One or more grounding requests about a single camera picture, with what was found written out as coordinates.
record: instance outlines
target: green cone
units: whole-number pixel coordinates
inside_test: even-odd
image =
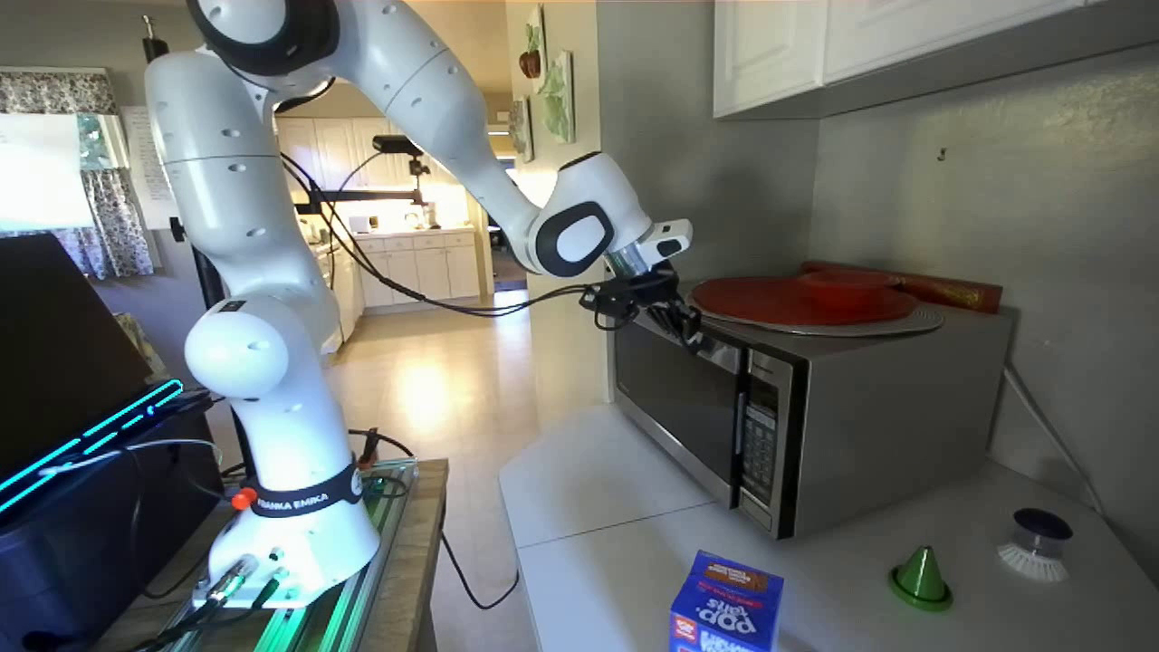
[[[928,545],[916,550],[909,562],[889,572],[889,587],[910,606],[926,611],[945,611],[954,603],[954,594],[938,570],[934,549]]]

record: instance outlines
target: microwave keypad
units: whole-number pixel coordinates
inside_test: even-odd
[[[777,416],[758,406],[744,410],[744,440],[741,446],[742,486],[763,500],[772,501],[773,468],[777,463]]]

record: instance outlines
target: white cable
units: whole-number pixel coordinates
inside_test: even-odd
[[[218,467],[221,466],[221,449],[218,448],[216,444],[205,440],[194,440],[194,439],[156,440],[152,442],[129,445],[125,448],[129,450],[140,450],[143,448],[150,448],[154,446],[168,446],[172,444],[191,444],[191,445],[207,446],[213,449],[213,455],[217,457]],[[97,462],[104,462],[105,460],[109,460],[110,457],[116,457],[122,453],[123,453],[122,450],[110,450],[109,453],[97,455],[96,457],[90,457],[89,460],[86,460],[83,462],[76,462],[76,463],[70,462],[67,464],[61,464],[60,467],[45,467],[44,469],[41,469],[38,474],[41,476],[52,476],[56,474],[75,471],[76,469],[83,469],[85,467],[96,464]]]
[[[1094,485],[1091,484],[1091,479],[1083,472],[1078,460],[1074,460],[1074,455],[1071,454],[1071,450],[1066,448],[1066,444],[1063,442],[1062,435],[1059,435],[1058,431],[1050,425],[1050,422],[1047,420],[1047,416],[1042,413],[1038,405],[1034,403],[1033,398],[1030,398],[1029,390],[1027,390],[1026,386],[1022,384],[1021,376],[1019,376],[1013,365],[1006,364],[1003,368],[1003,378],[1006,379],[1006,384],[1014,390],[1014,394],[1022,400],[1022,405],[1026,406],[1030,417],[1034,417],[1034,420],[1038,423],[1038,426],[1047,433],[1050,441],[1055,442],[1055,447],[1058,448],[1058,453],[1063,454],[1063,460],[1066,461],[1066,466],[1071,468],[1071,471],[1074,471],[1074,475],[1078,476],[1080,481],[1083,481],[1083,485],[1086,489],[1087,495],[1091,496],[1091,503],[1094,506],[1095,513],[1106,518],[1107,514],[1103,512],[1102,500],[1099,499],[1099,495],[1094,491]]]

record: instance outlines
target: white countertop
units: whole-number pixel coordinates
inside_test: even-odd
[[[665,650],[668,609],[698,549],[785,578],[781,650],[1144,650],[1159,637],[1159,591],[1107,525],[997,464],[782,542],[700,501],[675,469],[614,406],[577,413],[503,469],[542,650]],[[1074,529],[1063,584],[1022,579],[997,557],[1011,514],[1030,506]],[[914,609],[887,585],[889,570],[923,544],[954,591],[948,611]]]
[[[371,230],[370,233],[355,233],[355,239],[414,237],[415,235],[438,235],[439,233],[465,233],[474,229],[474,226],[451,226],[446,228],[411,228],[408,230]]]

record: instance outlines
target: cyan light strip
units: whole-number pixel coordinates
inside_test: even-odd
[[[79,445],[82,439],[92,437],[92,435],[95,435],[96,433],[99,433],[102,428],[104,428],[109,424],[112,424],[117,419],[121,419],[122,417],[124,417],[126,413],[132,412],[133,410],[137,410],[141,405],[148,403],[154,397],[156,397],[156,396],[161,395],[162,393],[165,393],[166,390],[172,390],[172,393],[168,394],[161,401],[159,401],[159,402],[156,402],[156,403],[154,403],[152,405],[148,405],[145,409],[147,415],[152,416],[153,411],[156,408],[160,408],[160,406],[165,405],[166,403],[169,403],[170,401],[177,398],[177,395],[180,395],[184,390],[184,386],[182,386],[181,381],[178,381],[176,379],[174,379],[172,381],[168,381],[163,386],[156,388],[155,390],[151,391],[150,394],[147,394],[144,397],[141,397],[141,398],[137,400],[136,402],[133,402],[132,405],[130,405],[129,408],[125,408],[124,410],[118,411],[112,417],[109,417],[104,422],[101,422],[96,426],[89,428],[88,431],[85,431],[85,433],[81,437],[75,438],[73,440],[70,440],[68,444],[61,446],[60,448],[53,450],[52,453],[50,453],[48,455],[45,455],[41,460],[34,462],[28,468],[25,468],[23,471],[20,471],[19,474],[12,476],[7,481],[3,481],[2,483],[0,483],[0,492],[7,490],[12,485],[19,483],[23,478],[27,478],[30,474],[36,472],[37,469],[41,469],[42,467],[44,467],[49,462],[52,462],[57,457],[60,457],[65,452],[70,450],[74,446]],[[100,440],[97,440],[96,444],[94,444],[93,446],[86,448],[85,452],[83,452],[83,455],[88,455],[89,453],[93,453],[94,450],[101,448],[102,446],[104,446],[105,444],[108,444],[109,440],[111,440],[112,438],[115,438],[117,435],[117,433],[119,433],[119,432],[129,428],[130,426],[132,426],[133,424],[140,422],[144,418],[145,418],[144,415],[137,415],[137,416],[134,416],[129,422],[125,422],[125,424],[122,425],[119,428],[114,430],[111,433],[109,433],[109,434],[104,435],[103,438],[101,438]],[[72,463],[66,463],[64,466],[65,467],[71,467]],[[0,513],[2,513],[3,511],[8,510],[13,505],[15,505],[16,503],[19,503],[20,500],[22,500],[28,495],[30,495],[34,491],[41,489],[42,486],[44,486],[49,481],[51,481],[54,477],[56,477],[56,474],[51,474],[51,475],[44,476],[41,479],[38,479],[35,483],[32,483],[31,485],[24,488],[23,491],[21,491],[16,496],[12,497],[10,499],[6,500],[3,504],[0,504]]]

